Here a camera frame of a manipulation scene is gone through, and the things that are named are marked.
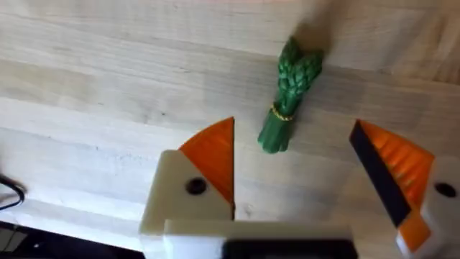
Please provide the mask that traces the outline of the left gripper white and orange left finger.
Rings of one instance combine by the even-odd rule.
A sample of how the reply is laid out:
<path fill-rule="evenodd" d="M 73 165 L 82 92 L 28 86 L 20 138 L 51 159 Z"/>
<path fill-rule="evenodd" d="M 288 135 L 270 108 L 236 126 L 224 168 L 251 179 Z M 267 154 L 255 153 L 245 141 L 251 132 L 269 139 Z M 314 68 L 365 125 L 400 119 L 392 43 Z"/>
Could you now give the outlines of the left gripper white and orange left finger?
<path fill-rule="evenodd" d="M 234 213 L 234 118 L 229 117 L 161 152 L 139 233 L 159 236 L 168 221 L 233 220 Z"/>

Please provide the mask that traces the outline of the left gripper white and orange right finger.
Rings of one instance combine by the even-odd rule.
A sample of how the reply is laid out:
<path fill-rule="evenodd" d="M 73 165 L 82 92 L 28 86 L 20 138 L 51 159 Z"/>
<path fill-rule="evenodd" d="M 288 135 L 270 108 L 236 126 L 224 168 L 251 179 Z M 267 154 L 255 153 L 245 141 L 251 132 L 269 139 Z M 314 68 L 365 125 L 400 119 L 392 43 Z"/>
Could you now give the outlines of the left gripper white and orange right finger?
<path fill-rule="evenodd" d="M 364 120 L 349 141 L 396 231 L 404 258 L 459 257 L 459 158 L 434 155 Z"/>

